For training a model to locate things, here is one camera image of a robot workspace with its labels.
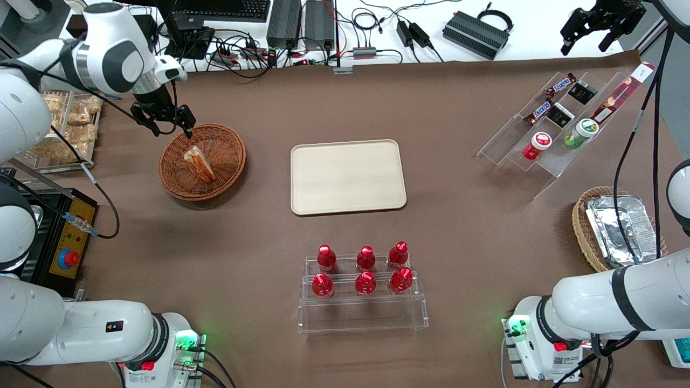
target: brown tabletop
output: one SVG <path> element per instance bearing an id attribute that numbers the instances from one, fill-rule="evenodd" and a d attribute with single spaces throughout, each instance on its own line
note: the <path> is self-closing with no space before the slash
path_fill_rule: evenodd
<path id="1" fill-rule="evenodd" d="M 160 186 L 157 162 L 168 138 L 153 137 L 106 107 L 93 172 L 115 201 L 122 228 L 113 240 L 91 241 L 83 263 L 88 296 L 181 313 L 208 334 L 208 348 L 239 388 L 497 388 L 500 318 L 521 298 L 550 293 L 560 278 L 593 272 L 575 241 L 571 209 L 588 188 L 612 183 L 644 90 L 534 201 L 543 177 L 497 168 L 475 154 L 556 71 L 591 71 L 604 79 L 638 63 L 628 52 L 600 59 L 365 66 L 342 76 L 314 66 L 272 70 L 249 85 L 225 72 L 192 74 L 178 84 L 180 103 L 200 123 L 236 130 L 248 151 L 237 187 L 207 204 L 180 202 Z M 118 104 L 128 108 L 132 101 Z M 621 187 L 652 211 L 649 112 Z M 400 145 L 408 198 L 403 209 L 317 217 L 291 212 L 292 147 L 388 138 Z M 679 161 L 664 127 L 662 192 Z M 59 181 L 105 203 L 79 174 Z M 683 249 L 687 237 L 666 200 L 661 204 L 669 251 Z M 107 207 L 100 208 L 96 225 L 111 232 Z M 322 243 L 345 254 L 363 244 L 383 251 L 399 240 L 410 244 L 426 289 L 428 329 L 298 334 L 306 255 Z M 662 363 L 656 342 L 632 344 L 615 363 L 612 388 L 690 382 L 690 371 Z M 119 386 L 103 362 L 27 370 L 56 388 Z M 510 387 L 551 386 L 516 381 L 510 373 Z M 36 386 L 8 368 L 0 368 L 0 381 L 3 387 Z M 579 386 L 588 384 L 585 378 Z"/>

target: computer keyboard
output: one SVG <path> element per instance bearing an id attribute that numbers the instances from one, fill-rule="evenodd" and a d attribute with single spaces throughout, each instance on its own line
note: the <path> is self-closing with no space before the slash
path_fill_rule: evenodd
<path id="1" fill-rule="evenodd" d="M 241 12 L 178 10 L 175 14 L 178 16 L 184 13 L 185 17 L 201 17 L 203 20 L 212 21 L 266 23 L 269 9 L 269 0 L 244 0 L 244 10 Z"/>

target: white table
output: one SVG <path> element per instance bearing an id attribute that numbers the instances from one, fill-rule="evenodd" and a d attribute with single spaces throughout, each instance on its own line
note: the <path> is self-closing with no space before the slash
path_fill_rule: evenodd
<path id="1" fill-rule="evenodd" d="M 388 6 L 396 9 L 400 6 L 410 5 L 414 3 L 413 0 L 365 0 L 369 4 Z M 403 11 L 401 14 L 406 18 L 415 22 L 424 29 L 429 35 L 434 46 L 441 54 L 445 61 L 484 61 L 484 58 L 473 54 L 472 52 L 456 45 L 455 43 L 446 40 L 442 36 L 442 30 L 445 24 L 453 17 L 453 13 L 460 10 L 467 14 L 476 16 L 479 12 L 486 8 L 488 0 L 462 0 L 461 2 L 445 2 L 433 6 L 423 6 L 412 10 Z M 505 12 L 512 18 L 515 25 L 511 31 L 510 38 L 506 46 L 498 53 L 496 61 L 522 60 L 522 59 L 550 59 L 562 58 L 560 53 L 562 46 L 562 37 L 560 29 L 568 20 L 571 12 L 576 7 L 589 9 L 593 6 L 595 0 L 575 0 L 575 1 L 551 1 L 551 0 L 494 0 L 491 6 L 492 9 Z M 372 10 L 377 17 L 388 16 L 389 11 L 365 6 L 360 0 L 337 0 L 337 10 L 346 18 L 350 19 L 352 10 L 357 7 L 365 7 Z M 143 12 L 142 9 L 133 9 L 132 13 Z M 157 15 L 154 10 L 153 16 L 157 16 L 159 23 L 162 18 Z M 371 18 L 362 17 L 359 21 L 362 25 L 369 23 Z M 483 21 L 504 29 L 505 23 L 499 17 L 487 16 L 482 18 Z M 248 32 L 254 39 L 261 42 L 262 47 L 266 45 L 266 31 L 268 30 L 268 23 L 231 23 L 219 21 L 207 21 L 205 26 L 223 29 L 232 28 Z M 409 48 L 404 48 L 397 36 L 395 30 L 397 25 L 397 18 L 393 17 L 387 19 L 383 24 L 383 33 L 380 34 L 377 29 L 374 29 L 371 34 L 371 43 L 377 49 L 395 49 L 400 51 L 404 56 L 404 63 L 414 63 L 416 60 L 412 56 Z M 357 40 L 353 27 L 349 23 L 340 23 L 340 48 L 341 50 L 352 50 L 353 45 L 356 47 Z M 343 33 L 347 36 L 347 48 L 344 47 Z M 569 57 L 602 57 L 605 55 L 621 52 L 622 48 L 618 42 L 614 42 L 606 52 L 600 52 L 598 49 L 599 43 L 604 39 L 606 31 L 595 32 L 587 37 L 582 38 L 575 43 Z M 216 38 L 225 39 L 234 32 L 219 31 L 215 33 Z M 362 45 L 362 34 L 359 33 Z M 166 45 L 167 40 L 161 38 L 161 44 Z M 212 44 L 210 49 L 213 51 L 215 44 Z M 438 62 L 439 59 L 436 54 L 429 48 L 420 48 L 415 44 L 415 52 L 417 57 L 422 62 Z M 388 52 L 386 56 L 379 55 L 373 59 L 358 59 L 354 60 L 352 57 L 343 58 L 341 66 L 356 66 L 361 64 L 394 64 L 400 60 L 400 57 L 394 52 Z M 318 61 L 324 58 L 320 51 L 310 52 L 306 58 L 316 59 Z M 187 71 L 195 71 L 194 63 L 191 59 L 183 59 L 182 64 Z M 240 62 L 242 68 L 246 68 L 247 63 L 244 60 Z M 284 57 L 278 61 L 279 66 L 284 63 Z M 197 61 L 197 68 L 205 70 L 207 62 Z"/>

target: power supply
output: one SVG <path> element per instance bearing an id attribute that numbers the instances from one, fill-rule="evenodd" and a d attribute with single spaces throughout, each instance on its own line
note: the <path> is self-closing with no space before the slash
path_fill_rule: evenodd
<path id="1" fill-rule="evenodd" d="M 460 11 L 455 13 L 443 29 L 444 38 L 492 61 L 506 45 L 509 35 L 506 31 Z"/>
<path id="2" fill-rule="evenodd" d="M 300 0 L 275 0 L 270 11 L 266 40 L 270 47 L 291 47 L 299 34 L 302 19 Z"/>
<path id="3" fill-rule="evenodd" d="M 317 43 L 326 51 L 337 50 L 335 47 L 335 21 L 331 16 L 332 12 L 335 12 L 334 9 L 333 0 L 307 0 L 304 11 L 304 36 L 315 41 L 304 40 L 307 50 L 319 50 Z"/>

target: jar lid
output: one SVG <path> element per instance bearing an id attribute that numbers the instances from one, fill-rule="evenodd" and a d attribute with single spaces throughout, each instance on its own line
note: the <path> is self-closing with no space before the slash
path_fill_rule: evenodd
<path id="1" fill-rule="evenodd" d="M 532 147 L 541 151 L 550 147 L 551 142 L 551 136 L 546 132 L 537 132 L 532 136 Z"/>
<path id="2" fill-rule="evenodd" d="M 578 134 L 584 137 L 592 137 L 599 132 L 599 124 L 592 119 L 582 119 L 576 126 Z"/>

